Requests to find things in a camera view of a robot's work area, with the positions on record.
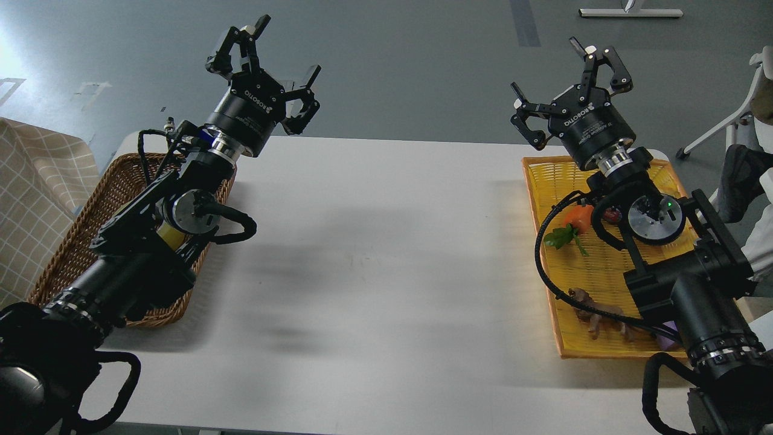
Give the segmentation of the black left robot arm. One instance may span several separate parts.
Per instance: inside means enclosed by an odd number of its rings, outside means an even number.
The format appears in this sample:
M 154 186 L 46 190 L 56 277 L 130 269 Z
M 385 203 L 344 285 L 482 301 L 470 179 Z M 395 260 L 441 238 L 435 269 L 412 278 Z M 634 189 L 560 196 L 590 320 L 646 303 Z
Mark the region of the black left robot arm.
M 104 339 L 193 288 L 193 265 L 209 244 L 254 236 L 253 218 L 216 199 L 241 156 L 256 157 L 276 126 L 301 134 L 319 110 L 305 85 L 285 91 L 262 66 L 257 39 L 270 22 L 230 27 L 205 64 L 228 89 L 202 126 L 182 122 L 138 133 L 146 189 L 102 225 L 97 258 L 42 308 L 2 310 L 2 432 L 96 433 L 114 424 L 138 385 L 141 363 L 103 352 Z

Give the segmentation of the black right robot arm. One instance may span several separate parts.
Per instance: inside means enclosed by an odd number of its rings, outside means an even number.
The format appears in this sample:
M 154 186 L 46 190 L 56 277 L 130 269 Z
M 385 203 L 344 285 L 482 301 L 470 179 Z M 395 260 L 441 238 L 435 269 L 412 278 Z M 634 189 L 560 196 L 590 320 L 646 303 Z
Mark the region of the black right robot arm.
M 752 268 L 701 190 L 674 198 L 662 193 L 648 170 L 652 155 L 633 147 L 635 133 L 611 104 L 633 81 L 612 46 L 583 46 L 582 79 L 553 99 L 530 102 L 516 83 L 511 123 L 536 150 L 558 138 L 582 171 L 589 190 L 571 191 L 537 229 L 539 276 L 558 300 L 681 344 L 688 366 L 665 352 L 646 363 L 641 408 L 650 426 L 676 434 L 657 408 L 663 366 L 692 385 L 688 415 L 697 434 L 771 433 L 771 351 L 743 318 L 736 300 L 746 295 Z M 590 224 L 611 248 L 627 251 L 634 269 L 624 273 L 640 318 L 616 314 L 566 294 L 544 270 L 540 256 L 551 221 L 571 204 L 590 205 Z

